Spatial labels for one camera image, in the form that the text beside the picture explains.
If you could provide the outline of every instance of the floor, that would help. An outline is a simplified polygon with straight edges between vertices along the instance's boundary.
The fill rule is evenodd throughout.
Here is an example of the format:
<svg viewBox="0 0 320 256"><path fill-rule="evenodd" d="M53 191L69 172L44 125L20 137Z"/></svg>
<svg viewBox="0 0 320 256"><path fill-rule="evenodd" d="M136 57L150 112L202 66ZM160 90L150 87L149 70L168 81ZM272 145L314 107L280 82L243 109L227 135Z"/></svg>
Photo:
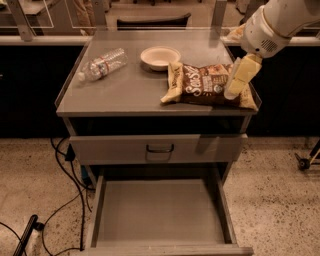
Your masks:
<svg viewBox="0 0 320 256"><path fill-rule="evenodd" d="M301 172L294 156L308 157L317 140L249 137L233 164L224 185L231 219L238 244L252 246L256 256L320 255L320 168L312 165ZM64 141L60 151L66 152L67 145ZM33 214L39 217L38 222L46 223L78 195L58 165L55 152L49 138L0 139L0 222L19 236ZM70 162L58 156L71 173ZM74 169L79 176L77 161ZM94 192L83 194L89 205L85 208L87 223ZM81 213L77 197L49 219L43 237L51 255L79 248ZM18 239L2 225L0 237L0 255L13 255ZM44 249L42 232L32 233L26 253L50 255Z"/></svg>

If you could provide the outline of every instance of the cabinet top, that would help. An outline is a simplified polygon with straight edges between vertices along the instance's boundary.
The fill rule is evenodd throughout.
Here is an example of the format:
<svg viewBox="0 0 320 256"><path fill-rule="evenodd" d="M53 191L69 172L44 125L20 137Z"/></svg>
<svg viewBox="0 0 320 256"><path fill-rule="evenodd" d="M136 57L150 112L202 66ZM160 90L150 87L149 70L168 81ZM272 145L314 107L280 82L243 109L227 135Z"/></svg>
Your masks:
<svg viewBox="0 0 320 256"><path fill-rule="evenodd" d="M253 110L225 106L166 104L167 72L151 71L140 60L143 50L169 46L181 53L181 62L195 67L230 64L232 59L214 30L97 31L83 56L79 56L58 106L61 117L250 115ZM124 48L128 64L95 82L80 82L77 72L91 59Z"/></svg>

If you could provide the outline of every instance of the plastic water bottle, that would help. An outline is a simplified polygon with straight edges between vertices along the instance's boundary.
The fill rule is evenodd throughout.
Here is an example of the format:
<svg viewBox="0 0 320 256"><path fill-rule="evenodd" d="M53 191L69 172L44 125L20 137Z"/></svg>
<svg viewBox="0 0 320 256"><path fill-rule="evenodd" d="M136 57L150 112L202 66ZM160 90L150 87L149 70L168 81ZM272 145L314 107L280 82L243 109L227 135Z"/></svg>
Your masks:
<svg viewBox="0 0 320 256"><path fill-rule="evenodd" d="M87 62L78 73L78 78L80 81L96 81L126 65L127 62L125 51L118 48Z"/></svg>

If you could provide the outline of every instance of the black cable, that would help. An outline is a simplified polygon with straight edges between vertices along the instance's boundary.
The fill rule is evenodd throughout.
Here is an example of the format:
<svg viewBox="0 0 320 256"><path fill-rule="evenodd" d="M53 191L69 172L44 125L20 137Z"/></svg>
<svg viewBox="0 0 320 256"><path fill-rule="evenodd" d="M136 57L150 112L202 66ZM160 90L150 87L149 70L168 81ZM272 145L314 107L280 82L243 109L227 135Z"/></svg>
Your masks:
<svg viewBox="0 0 320 256"><path fill-rule="evenodd" d="M77 177L77 175L76 175L76 173L75 173L75 171L74 171L73 163L70 162L70 164L71 164L71 170L72 170L73 176L74 176L75 180L78 182L78 184L79 184L81 187L83 187L83 188L85 188L85 189L87 189L87 190L95 191L94 188L89 188L89 186L83 184L83 183L78 179L78 177Z"/></svg>
<svg viewBox="0 0 320 256"><path fill-rule="evenodd" d="M88 190L86 189L86 203L87 203L87 208L89 212L92 212L91 207L89 205L89 198L88 198Z"/></svg>
<svg viewBox="0 0 320 256"><path fill-rule="evenodd" d="M60 141L60 144L61 144L64 140L66 140L66 139L67 139L67 138L63 138L63 139ZM60 151L59 148L58 148L58 146L55 146L55 145L54 145L54 143L53 143L53 138L50 138L50 142L51 142L51 146L54 148L55 151L58 151L59 154L61 154L61 155L63 155L64 157L66 157L67 154L66 154L66 153L63 153L62 151Z"/></svg>
<svg viewBox="0 0 320 256"><path fill-rule="evenodd" d="M9 230L10 230L13 234L15 234L15 236L18 238L19 243L20 243L20 244L22 243L20 236L19 236L12 228L10 228L8 225L4 224L4 223L1 222L1 221L0 221L0 225L2 225L2 226L4 226L4 227L6 227L7 229L9 229Z"/></svg>
<svg viewBox="0 0 320 256"><path fill-rule="evenodd" d="M60 166L60 168L62 169L62 171L74 182L75 186L77 187L78 191L79 191L79 195L80 198L81 198L81 204L82 204L82 220L81 220L81 230L80 230L80 246L79 248L70 248L71 250L72 249L77 249L77 250L80 250L80 251L83 251L83 233L84 233L84 223L85 223L85 203L84 203L84 198L83 198L83 194L82 194L82 191L81 191L81 188L79 186L79 184L77 183L77 181L75 180L75 178L73 178L69 173L68 171L63 167L63 165L61 164L60 160L59 160L59 156L58 156L58 153L59 154L62 154L65 156L65 154L63 152L61 152L59 150L60 148L60 145L62 144L62 142L65 140L66 138L63 138L59 141L58 145L55 146L54 143L53 143L53 140L51 139L51 145L53 146L53 148L55 149L55 157L56 157L56 161L58 163L58 165Z"/></svg>
<svg viewBox="0 0 320 256"><path fill-rule="evenodd" d="M50 255L50 256L53 256L52 253L49 252L46 244L45 244L45 240L44 240L44 229L46 227L46 225L48 224L49 220L55 216L62 208L66 207L68 204L72 203L74 200L76 200L78 197L80 196L80 193L78 195L76 195L74 198L72 198L70 201L68 201L67 203L65 203L64 205L62 205L61 207L59 207L57 210L55 210L53 212L53 214L51 214L51 216L46 220L46 222L44 223L44 227L43 227L43 230L42 230L42 244L43 244L43 247L44 249L46 250L46 252ZM80 248L69 248L69 249L66 249L66 250L63 250L62 252L59 252L58 254L55 254L55 256L57 255L60 255L61 253L63 252L66 252L66 251L70 251L70 250L80 250Z"/></svg>

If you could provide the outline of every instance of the gray cabinet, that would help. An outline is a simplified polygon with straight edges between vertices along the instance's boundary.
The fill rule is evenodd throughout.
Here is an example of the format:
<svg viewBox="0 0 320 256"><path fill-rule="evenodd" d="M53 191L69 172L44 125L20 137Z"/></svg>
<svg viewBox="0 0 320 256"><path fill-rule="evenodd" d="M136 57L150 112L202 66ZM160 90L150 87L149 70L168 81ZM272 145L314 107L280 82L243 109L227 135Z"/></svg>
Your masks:
<svg viewBox="0 0 320 256"><path fill-rule="evenodd" d="M99 172L97 181L91 175L96 198L83 253L252 255L237 245L223 183L256 111L162 105L167 73L139 59L154 45L174 47L199 67L231 62L211 30L96 33L71 74L117 47L128 65L93 83L71 75L57 100L80 164Z"/></svg>

